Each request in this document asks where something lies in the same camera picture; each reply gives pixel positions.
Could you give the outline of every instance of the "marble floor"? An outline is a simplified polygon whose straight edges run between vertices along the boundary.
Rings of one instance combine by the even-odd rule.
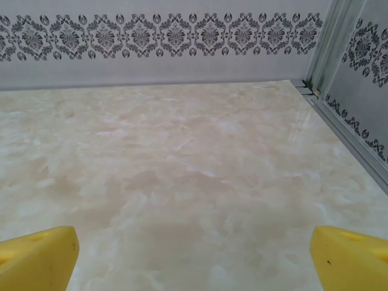
[[[388,197],[289,81],[0,92],[0,240],[74,226],[68,291],[321,290],[317,225]]]

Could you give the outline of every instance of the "damask pattern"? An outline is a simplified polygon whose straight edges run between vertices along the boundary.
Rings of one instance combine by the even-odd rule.
[[[174,57],[184,53],[258,55],[261,51],[288,55],[293,49],[298,55],[306,55],[315,47],[322,24],[319,13],[309,13],[306,18],[296,13],[291,19],[285,13],[272,17],[266,13],[258,17],[226,13],[223,19],[216,13],[206,13],[203,18],[192,13],[187,19],[181,14],[169,14],[165,20],[159,14],[152,19],[143,14],[129,19],[121,14],[114,19],[107,15],[95,15],[93,19],[57,15],[51,20],[45,15],[36,20],[18,15],[13,24],[7,16],[0,15],[0,61],[11,61],[16,56],[26,61],[28,55],[37,61],[51,56],[56,60],[65,56],[147,58],[151,54]]]
[[[347,119],[347,110],[340,110],[340,104],[336,101],[336,99],[330,100],[330,94],[326,95],[325,101],[328,103],[328,105],[331,106],[331,108],[336,111],[340,117],[342,117],[343,120],[354,130],[355,133],[357,133],[358,136],[362,137],[363,140],[367,143],[367,145],[373,149],[376,154],[385,162],[388,162],[388,159],[384,157],[384,145],[380,144],[378,139],[370,140],[369,137],[369,131],[367,129],[364,129],[362,132],[360,132],[360,122],[357,121],[354,117],[351,117]]]
[[[360,18],[356,31],[349,43],[349,48],[342,58],[346,62],[349,57],[349,67],[357,71],[363,68],[366,78],[372,72],[372,82],[379,87],[388,82],[388,28],[378,33],[378,25],[372,22],[363,27]]]

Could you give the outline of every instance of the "yellow object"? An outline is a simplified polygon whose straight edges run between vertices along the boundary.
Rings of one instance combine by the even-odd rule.
[[[0,290],[65,291],[78,252],[70,226],[0,242]]]
[[[388,241],[331,226],[313,232],[310,253],[325,291],[387,291]]]

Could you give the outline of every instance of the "yellow foam block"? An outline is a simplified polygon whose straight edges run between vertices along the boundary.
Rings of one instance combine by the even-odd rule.
[[[313,232],[310,253],[325,291],[387,291],[388,241],[331,226]]]
[[[0,290],[65,291],[78,253],[70,226],[0,242]]]

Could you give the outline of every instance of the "gray floral pattern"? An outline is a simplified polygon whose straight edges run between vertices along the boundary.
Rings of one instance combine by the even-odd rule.
[[[362,26],[360,18],[342,62],[349,61],[349,67],[354,71],[363,67],[365,78],[372,72],[372,82],[382,87],[388,82],[388,29],[378,33],[377,24],[370,22]]]
[[[70,59],[123,58],[131,56],[157,57],[170,55],[225,56],[229,51],[236,55],[260,54],[277,55],[282,49],[288,55],[292,51],[307,54],[316,45],[322,21],[319,14],[310,13],[301,20],[299,13],[289,20],[285,13],[275,13],[267,20],[266,13],[253,16],[240,13],[233,16],[226,13],[219,17],[216,13],[206,13],[203,18],[195,13],[187,15],[169,14],[165,20],[159,14],[151,19],[145,15],[121,14],[110,19],[107,15],[87,18],[79,15],[71,19],[69,15],[57,15],[54,19],[42,15],[37,20],[27,15],[18,15],[11,24],[10,19],[0,15],[0,61],[19,59],[56,60],[68,56]],[[385,51],[381,51],[380,61],[373,72],[388,72]]]
[[[382,159],[384,162],[388,162],[388,159],[384,157],[385,153],[385,147],[383,144],[380,144],[378,139],[369,139],[369,131],[367,129],[364,129],[362,132],[360,132],[360,122],[357,121],[354,117],[351,117],[347,119],[347,110],[343,109],[341,111],[340,107],[341,105],[336,101],[336,99],[331,100],[330,94],[326,95],[325,101],[328,103],[328,105],[331,106],[331,108],[334,109],[334,111],[342,117],[343,120],[349,125],[351,129],[354,130],[355,133],[357,133],[358,136],[362,137],[363,140],[366,142],[366,144],[375,151],[375,153]]]

